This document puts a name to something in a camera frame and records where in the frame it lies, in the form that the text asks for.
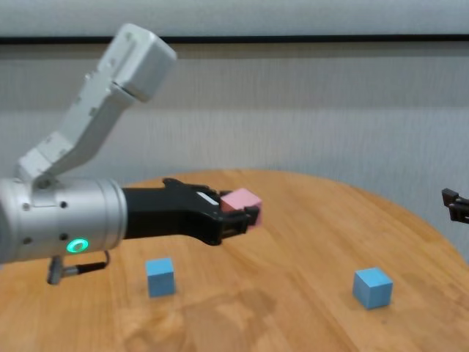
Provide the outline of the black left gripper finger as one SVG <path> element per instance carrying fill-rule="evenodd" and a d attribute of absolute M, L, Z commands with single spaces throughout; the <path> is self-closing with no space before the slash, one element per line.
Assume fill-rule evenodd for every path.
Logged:
<path fill-rule="evenodd" d="M 208 191 L 207 191 L 207 195 L 215 200 L 216 202 L 220 202 L 221 201 L 221 198 L 226 196 L 227 194 L 230 194 L 232 193 L 232 190 L 221 190 L 221 191 L 217 191 L 215 189 L 212 189 L 210 188 Z"/>
<path fill-rule="evenodd" d="M 245 234 L 249 227 L 254 227 L 260 219 L 260 207 L 253 205 L 238 210 L 224 210 L 218 207 L 220 220 L 219 239 Z"/>

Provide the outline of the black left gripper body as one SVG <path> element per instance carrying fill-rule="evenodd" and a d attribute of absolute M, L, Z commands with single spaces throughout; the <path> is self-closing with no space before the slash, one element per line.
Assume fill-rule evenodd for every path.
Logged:
<path fill-rule="evenodd" d="M 206 185 L 163 179 L 160 188 L 123 188 L 128 220 L 124 239 L 185 235 L 221 244 L 220 195 Z"/>

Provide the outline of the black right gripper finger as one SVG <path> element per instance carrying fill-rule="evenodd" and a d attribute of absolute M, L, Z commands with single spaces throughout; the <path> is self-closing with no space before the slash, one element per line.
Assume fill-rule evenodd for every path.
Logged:
<path fill-rule="evenodd" d="M 467 224 L 469 216 L 468 199 L 461 197 L 450 188 L 441 191 L 443 205 L 448 208 L 450 220 Z"/>

